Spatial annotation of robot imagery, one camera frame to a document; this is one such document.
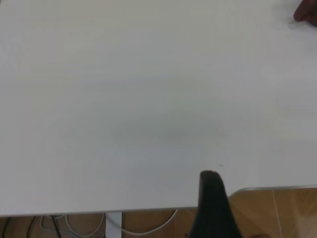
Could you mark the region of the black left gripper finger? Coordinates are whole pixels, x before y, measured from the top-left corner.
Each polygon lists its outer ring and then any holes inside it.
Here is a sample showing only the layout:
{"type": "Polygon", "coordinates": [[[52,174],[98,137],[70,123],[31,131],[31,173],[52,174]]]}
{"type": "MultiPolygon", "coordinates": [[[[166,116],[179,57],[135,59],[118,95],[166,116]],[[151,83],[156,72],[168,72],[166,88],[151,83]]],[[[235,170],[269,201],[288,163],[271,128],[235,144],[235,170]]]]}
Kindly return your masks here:
{"type": "Polygon", "coordinates": [[[199,201],[190,238],[240,238],[224,183],[217,172],[200,173],[199,201]]]}

